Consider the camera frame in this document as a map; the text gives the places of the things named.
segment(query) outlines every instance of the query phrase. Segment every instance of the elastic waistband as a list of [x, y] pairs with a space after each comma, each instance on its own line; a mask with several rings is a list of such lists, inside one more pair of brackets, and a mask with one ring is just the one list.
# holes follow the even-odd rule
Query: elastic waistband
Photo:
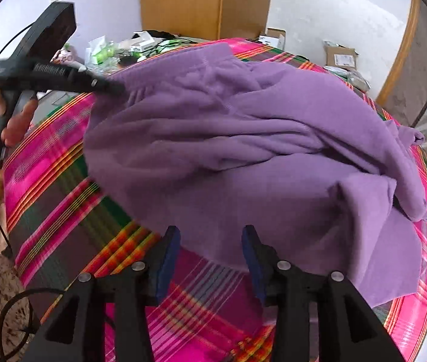
[[165, 79], [174, 78], [201, 66], [214, 65], [231, 59], [237, 61], [230, 46], [216, 43], [194, 46], [145, 60], [110, 76], [131, 91]]

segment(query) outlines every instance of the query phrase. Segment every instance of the plaid tablecloth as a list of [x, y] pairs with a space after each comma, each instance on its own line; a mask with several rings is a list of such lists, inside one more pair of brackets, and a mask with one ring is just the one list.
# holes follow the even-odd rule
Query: plaid tablecloth
[[[324, 74], [304, 58], [269, 46], [224, 40], [243, 61], [276, 61]], [[346, 84], [382, 119], [391, 116]], [[82, 155], [94, 95], [82, 94], [52, 113], [10, 155], [4, 165], [7, 224], [24, 286], [67, 288], [81, 272], [104, 276], [143, 257], [158, 236], [130, 219], [87, 174]], [[412, 149], [427, 197], [427, 158]], [[413, 224], [423, 246], [418, 293], [375, 309], [408, 362], [427, 332], [427, 222]], [[54, 303], [32, 297], [39, 316]], [[262, 325], [261, 308], [249, 277], [182, 250], [169, 295], [148, 311], [157, 362], [218, 362], [229, 353], [238, 361], [268, 360], [272, 326]], [[107, 327], [107, 362], [114, 361]]]

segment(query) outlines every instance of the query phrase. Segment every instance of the metal bolt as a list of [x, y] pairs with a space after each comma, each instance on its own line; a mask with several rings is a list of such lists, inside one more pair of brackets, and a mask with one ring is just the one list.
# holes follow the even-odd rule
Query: metal bolt
[[133, 271], [142, 271], [145, 268], [146, 264], [143, 261], [133, 262], [133, 264], [131, 265], [131, 269]]
[[342, 282], [344, 280], [344, 275], [342, 273], [340, 273], [339, 271], [335, 271], [335, 272], [331, 273], [331, 278], [332, 278], [332, 280], [334, 280], [336, 282]]
[[280, 260], [277, 263], [277, 268], [279, 268], [282, 271], [286, 271], [291, 268], [291, 263], [285, 260]]
[[91, 274], [89, 272], [84, 272], [78, 276], [78, 280], [81, 283], [89, 282], [91, 280]]

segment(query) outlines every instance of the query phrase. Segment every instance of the purple garment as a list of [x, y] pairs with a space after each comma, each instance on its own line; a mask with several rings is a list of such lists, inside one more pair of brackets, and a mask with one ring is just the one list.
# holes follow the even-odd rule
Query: purple garment
[[338, 78], [242, 62], [225, 44], [170, 53], [114, 75], [84, 137], [89, 175], [133, 219], [246, 270], [241, 232], [305, 271], [341, 270], [371, 306], [416, 292], [427, 216], [408, 147]]

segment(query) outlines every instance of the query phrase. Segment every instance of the wooden wardrobe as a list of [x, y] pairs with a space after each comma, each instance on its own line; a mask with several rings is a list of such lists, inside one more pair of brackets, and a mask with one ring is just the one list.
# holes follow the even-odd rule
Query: wooden wardrobe
[[218, 40], [265, 31], [270, 0], [141, 0], [144, 30]]

